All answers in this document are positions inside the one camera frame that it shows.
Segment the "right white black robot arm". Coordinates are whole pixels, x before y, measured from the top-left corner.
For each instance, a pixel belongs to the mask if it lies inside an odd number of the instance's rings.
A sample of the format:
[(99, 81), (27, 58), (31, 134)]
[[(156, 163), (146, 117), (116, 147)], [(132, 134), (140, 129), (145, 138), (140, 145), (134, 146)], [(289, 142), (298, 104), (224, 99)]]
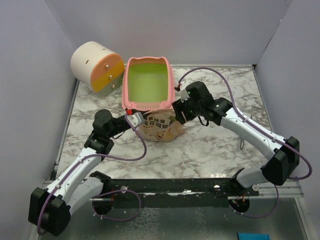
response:
[(256, 184), (283, 185), (300, 163), (300, 143), (295, 137), (285, 138), (250, 121), (229, 100), (223, 97), (214, 99), (203, 82), (193, 82), (183, 89), (180, 99), (173, 102), (172, 107), (181, 124), (203, 117), (234, 132), (266, 158), (265, 163), (240, 169), (233, 175), (229, 189), (236, 196)]

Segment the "clear plastic litter scoop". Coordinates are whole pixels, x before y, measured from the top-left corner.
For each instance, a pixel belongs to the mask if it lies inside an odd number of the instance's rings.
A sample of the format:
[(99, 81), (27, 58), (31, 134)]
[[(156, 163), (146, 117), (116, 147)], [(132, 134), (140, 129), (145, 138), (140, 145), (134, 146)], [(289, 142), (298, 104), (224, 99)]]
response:
[(242, 137), (240, 137), (239, 140), (240, 140), (239, 141), (239, 149), (242, 151), (244, 149), (246, 141)]

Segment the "beige cat litter bag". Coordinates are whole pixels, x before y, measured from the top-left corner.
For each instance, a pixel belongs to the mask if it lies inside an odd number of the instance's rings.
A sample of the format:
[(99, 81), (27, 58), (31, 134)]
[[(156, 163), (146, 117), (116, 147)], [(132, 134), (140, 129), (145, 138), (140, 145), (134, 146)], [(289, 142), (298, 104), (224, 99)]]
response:
[(185, 133), (173, 109), (151, 111), (137, 130), (144, 140), (153, 142), (171, 142)]

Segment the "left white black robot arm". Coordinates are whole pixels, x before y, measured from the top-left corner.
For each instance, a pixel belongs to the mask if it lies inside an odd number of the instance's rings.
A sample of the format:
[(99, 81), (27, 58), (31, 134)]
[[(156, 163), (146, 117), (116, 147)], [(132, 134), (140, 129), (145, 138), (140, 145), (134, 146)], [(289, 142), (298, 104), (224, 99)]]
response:
[(114, 118), (109, 110), (99, 110), (92, 124), (92, 132), (75, 161), (60, 177), (45, 188), (37, 187), (30, 195), (28, 221), (36, 226), (38, 235), (60, 235), (72, 214), (94, 196), (106, 197), (111, 186), (104, 180), (85, 180), (114, 146), (113, 138), (127, 130), (137, 130), (144, 122), (140, 112), (127, 110)]

